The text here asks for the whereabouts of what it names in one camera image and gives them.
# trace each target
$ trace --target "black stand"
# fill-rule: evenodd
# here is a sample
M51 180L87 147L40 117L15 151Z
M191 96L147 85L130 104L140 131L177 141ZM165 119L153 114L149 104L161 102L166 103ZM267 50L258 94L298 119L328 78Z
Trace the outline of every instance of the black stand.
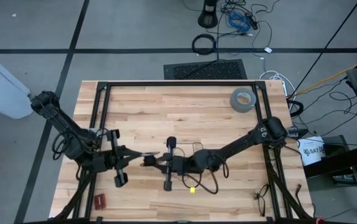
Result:
M198 18L198 24L203 28L209 29L217 25L218 19L216 14L217 0L205 0L203 2L203 9ZM213 10L207 10L206 7L213 7Z
M350 150L343 136L338 136L335 140L332 138L327 139L329 140L324 139L324 142L340 142L343 143L343 145L324 144L327 158L305 166L304 172L306 177L315 177L321 174L331 174L333 176L353 174L357 184L357 149Z

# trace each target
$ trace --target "white cable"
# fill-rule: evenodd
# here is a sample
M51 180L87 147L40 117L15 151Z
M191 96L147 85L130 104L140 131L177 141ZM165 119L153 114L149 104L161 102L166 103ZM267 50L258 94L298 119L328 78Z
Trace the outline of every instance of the white cable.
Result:
M286 82L289 83L290 87L292 87L293 91L295 91L295 87L294 87L293 84L289 81L289 79L286 78L285 75L280 74L280 73L278 73L277 71L273 71L273 70L266 71L266 72L264 72L263 74L260 75L259 79L262 80L262 79L263 79L263 76L264 76L264 75L267 75L268 73L274 73L274 75L271 76L271 77L269 78L269 80L281 80L282 82L284 82L284 80L286 80ZM289 106L289 111L291 111L292 108L293 108L293 104L291 104L291 105Z

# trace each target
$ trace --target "gray duct tape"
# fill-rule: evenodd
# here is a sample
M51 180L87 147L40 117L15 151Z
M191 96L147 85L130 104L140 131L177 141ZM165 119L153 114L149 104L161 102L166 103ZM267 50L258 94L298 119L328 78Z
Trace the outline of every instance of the gray duct tape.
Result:
M240 97L246 98L248 100L248 103L243 104L239 102L238 98ZM246 113L250 111L254 108L256 102L257 99L253 91L247 88L237 88L236 90L234 90L233 94L231 95L231 98L229 99L231 107L239 113Z

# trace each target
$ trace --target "red object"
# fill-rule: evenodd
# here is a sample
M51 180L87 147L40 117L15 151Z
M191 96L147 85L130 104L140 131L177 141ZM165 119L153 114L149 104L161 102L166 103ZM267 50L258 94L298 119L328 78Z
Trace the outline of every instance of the red object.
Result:
M96 210L102 210L106 208L105 194L99 194L94 196L94 206Z

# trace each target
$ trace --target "butcher block tabletop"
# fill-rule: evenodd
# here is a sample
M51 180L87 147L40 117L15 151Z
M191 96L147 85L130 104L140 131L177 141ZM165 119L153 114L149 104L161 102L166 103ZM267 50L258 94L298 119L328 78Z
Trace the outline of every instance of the butcher block tabletop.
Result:
M82 128L89 127L97 84L98 81L83 81L81 84L73 119ZM292 126L282 83L268 80L266 86L272 115L280 118L286 128ZM242 86L112 86L105 128L119 129L119 145L124 144L141 152L160 151L159 156L167 152L166 139L169 136L177 138L176 155L188 157L201 148L219 149L245 135L257 124L255 109L238 113L230 106L230 96L239 87ZM101 93L96 127L100 125L104 93ZM261 92L259 102L265 117ZM297 149L295 141L287 139L287 143ZM101 149L111 149L110 142L104 139ZM312 215L312 201L300 155L283 147L280 156L289 192L294 196L298 184L301 184L300 202L305 211ZM103 217L104 221L266 220L259 212L258 201L254 199L255 193L268 184L260 145L227 160L227 179L223 177L222 169L215 173L219 188L216 195L201 187L191 194L181 177L177 176L172 177L172 191L166 192L163 190L165 175L153 167L141 167L141 163L141 158L135 159L124 169L129 182L121 188L115 187L115 170L97 175L95 195L105 195L106 208L95 210L93 204L91 220L96 217ZM77 169L75 161L63 158L50 217L60 213L75 193L78 187L75 178ZM184 181L189 186L195 185L190 179ZM202 175L202 184L215 190L208 171ZM276 189L280 214L284 217L282 194ZM83 194L79 217L85 214L86 198L87 190ZM274 217L270 191L264 199L266 216Z

